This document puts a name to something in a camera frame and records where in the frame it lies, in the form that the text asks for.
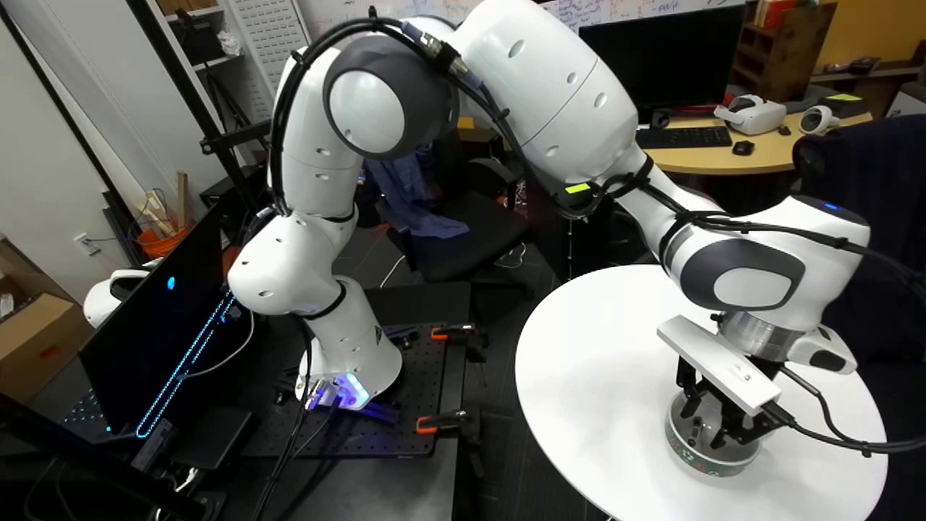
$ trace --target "black chair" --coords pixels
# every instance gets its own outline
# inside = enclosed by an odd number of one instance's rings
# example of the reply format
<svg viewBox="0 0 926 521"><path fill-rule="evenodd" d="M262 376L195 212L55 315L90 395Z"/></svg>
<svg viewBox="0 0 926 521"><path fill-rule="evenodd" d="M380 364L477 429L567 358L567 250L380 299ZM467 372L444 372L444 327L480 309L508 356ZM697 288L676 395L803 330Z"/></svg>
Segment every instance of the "black chair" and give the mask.
<svg viewBox="0 0 926 521"><path fill-rule="evenodd" d="M440 192L433 212L469 227L467 235L451 240L391 228L409 266L427 280L469 280L527 237L527 220L498 207L502 196L514 204L519 183L519 175L502 160L467 160L463 144L450 137L434 144L427 172Z"/></svg>
<svg viewBox="0 0 926 521"><path fill-rule="evenodd" d="M871 222L871 250L926 270L926 115L809 137L794 154L803 192ZM826 322L859 358L888 438L926 434L926 306L881 263L864 260ZM926 451L891 454L881 521L926 515Z"/></svg>

